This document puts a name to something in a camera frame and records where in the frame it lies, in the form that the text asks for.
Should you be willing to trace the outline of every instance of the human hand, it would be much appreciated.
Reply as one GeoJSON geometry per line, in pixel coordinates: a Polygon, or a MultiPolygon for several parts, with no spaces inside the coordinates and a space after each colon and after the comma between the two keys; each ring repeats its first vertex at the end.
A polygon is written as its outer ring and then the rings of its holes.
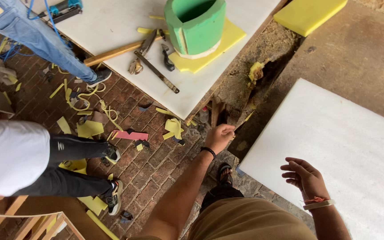
{"type": "Polygon", "coordinates": [[[220,124],[219,126],[211,129],[207,134],[204,146],[211,148],[215,154],[218,154],[226,147],[235,135],[233,132],[234,129],[235,126],[227,124],[220,124]]]}
{"type": "Polygon", "coordinates": [[[323,176],[307,161],[298,158],[285,158],[288,165],[281,166],[285,172],[281,176],[285,181],[300,189],[303,200],[312,200],[314,197],[330,199],[323,176]]]}

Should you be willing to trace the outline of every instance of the human arm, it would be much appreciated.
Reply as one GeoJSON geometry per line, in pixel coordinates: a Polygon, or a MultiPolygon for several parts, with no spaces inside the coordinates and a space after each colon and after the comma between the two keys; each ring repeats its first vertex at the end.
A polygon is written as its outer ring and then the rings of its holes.
{"type": "MultiPolygon", "coordinates": [[[[234,128],[227,124],[217,126],[208,133],[204,146],[218,154],[232,138],[234,128]]],[[[195,157],[156,204],[141,235],[158,237],[162,240],[179,238],[212,160],[213,155],[208,151],[201,151],[195,157]]]]}
{"type": "MultiPolygon", "coordinates": [[[[282,174],[285,181],[300,189],[305,204],[314,197],[330,199],[321,173],[305,160],[285,158],[288,165],[281,170],[289,171],[282,174]]],[[[311,212],[317,238],[320,240],[350,240],[348,229],[334,205],[309,210],[311,212]]]]}

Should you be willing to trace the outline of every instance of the wooden hammer handle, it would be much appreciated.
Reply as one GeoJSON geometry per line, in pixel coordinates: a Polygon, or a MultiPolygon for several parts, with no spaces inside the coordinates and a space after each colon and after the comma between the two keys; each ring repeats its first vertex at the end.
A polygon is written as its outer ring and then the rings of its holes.
{"type": "MultiPolygon", "coordinates": [[[[160,39],[162,39],[162,37],[161,36],[157,36],[155,38],[155,41],[160,40],[160,39]]],[[[94,57],[91,57],[91,58],[87,58],[87,59],[84,60],[84,64],[87,67],[93,66],[95,64],[101,63],[103,61],[106,61],[108,59],[111,59],[113,57],[121,55],[123,53],[136,50],[137,48],[142,46],[144,41],[145,40],[137,41],[135,43],[131,43],[131,44],[128,44],[128,45],[125,45],[125,46],[121,46],[121,47],[119,47],[117,49],[114,49],[114,50],[111,50],[109,52],[104,52],[104,53],[99,54],[97,56],[94,56],[94,57]]]]}

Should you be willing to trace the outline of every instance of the white bracelet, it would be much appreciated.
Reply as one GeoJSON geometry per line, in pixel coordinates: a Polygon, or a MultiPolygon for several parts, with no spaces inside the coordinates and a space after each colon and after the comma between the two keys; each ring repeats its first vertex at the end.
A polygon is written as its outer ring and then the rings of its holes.
{"type": "Polygon", "coordinates": [[[321,207],[333,205],[335,203],[336,202],[333,199],[329,199],[329,200],[325,200],[323,202],[317,202],[317,203],[312,203],[312,204],[309,204],[309,205],[304,205],[303,209],[311,210],[311,209],[315,209],[315,208],[321,208],[321,207]]]}

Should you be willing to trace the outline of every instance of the green foam cylinder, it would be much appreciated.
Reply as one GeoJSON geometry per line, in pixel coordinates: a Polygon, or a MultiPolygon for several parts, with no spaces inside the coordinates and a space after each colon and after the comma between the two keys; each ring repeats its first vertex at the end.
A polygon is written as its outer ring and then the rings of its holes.
{"type": "Polygon", "coordinates": [[[215,51],[225,13],[224,0],[168,0],[164,16],[174,48],[190,56],[215,51]]]}

